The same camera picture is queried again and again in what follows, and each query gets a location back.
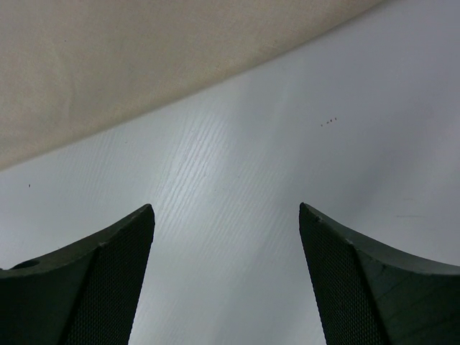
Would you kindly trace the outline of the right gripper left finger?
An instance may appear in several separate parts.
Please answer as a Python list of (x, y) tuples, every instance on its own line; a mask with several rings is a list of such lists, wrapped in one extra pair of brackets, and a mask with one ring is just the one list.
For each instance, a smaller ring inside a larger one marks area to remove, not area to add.
[(128, 344), (154, 238), (150, 204), (1, 271), (2, 344)]

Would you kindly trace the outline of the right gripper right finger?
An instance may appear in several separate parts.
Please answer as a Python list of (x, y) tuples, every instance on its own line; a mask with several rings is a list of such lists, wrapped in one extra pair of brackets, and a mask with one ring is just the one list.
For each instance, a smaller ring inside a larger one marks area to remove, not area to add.
[(299, 231), (327, 344), (459, 343), (459, 267), (390, 247), (305, 203)]

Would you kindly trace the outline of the beige cloth napkin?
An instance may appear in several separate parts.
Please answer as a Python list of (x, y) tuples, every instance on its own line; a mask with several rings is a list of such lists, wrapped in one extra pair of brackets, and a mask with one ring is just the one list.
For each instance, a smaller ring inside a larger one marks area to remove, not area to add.
[(373, 1), (3, 1), (1, 166), (270, 60)]

